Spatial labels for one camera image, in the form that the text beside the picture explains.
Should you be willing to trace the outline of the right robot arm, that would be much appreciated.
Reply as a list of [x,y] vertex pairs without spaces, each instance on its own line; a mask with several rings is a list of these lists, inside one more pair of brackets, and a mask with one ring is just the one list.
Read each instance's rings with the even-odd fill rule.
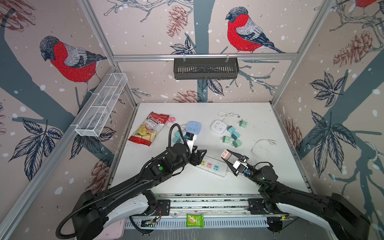
[[370,220],[342,195],[316,195],[288,187],[278,182],[271,163],[251,165],[247,156],[230,150],[223,151],[221,158],[235,176],[243,175],[259,186],[268,212],[278,210],[297,216],[328,230],[339,240],[368,239]]

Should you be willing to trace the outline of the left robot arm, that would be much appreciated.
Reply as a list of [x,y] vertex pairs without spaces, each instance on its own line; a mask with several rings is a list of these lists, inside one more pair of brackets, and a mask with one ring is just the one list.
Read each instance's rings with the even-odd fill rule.
[[189,122],[184,131],[179,124],[173,124],[170,131],[174,128],[178,129],[181,141],[172,144],[169,139],[167,148],[147,161],[137,175],[96,194],[90,190],[82,193],[73,211],[59,223],[56,237],[93,240],[114,222],[153,213],[158,201],[151,189],[181,174],[186,165],[199,165],[207,152],[194,145],[201,131],[200,123]]

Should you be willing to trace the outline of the pink USB charger plug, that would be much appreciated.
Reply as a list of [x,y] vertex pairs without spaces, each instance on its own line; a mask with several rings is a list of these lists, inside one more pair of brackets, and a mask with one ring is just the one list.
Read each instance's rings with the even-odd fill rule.
[[221,158],[224,159],[224,160],[229,160],[232,156],[232,153],[228,150],[224,150],[221,154]]

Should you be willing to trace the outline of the white multicolour power strip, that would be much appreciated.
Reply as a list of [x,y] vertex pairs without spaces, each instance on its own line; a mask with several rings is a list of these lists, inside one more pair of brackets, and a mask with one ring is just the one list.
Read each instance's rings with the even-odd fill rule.
[[224,178],[227,175],[228,166],[225,162],[204,156],[197,168]]

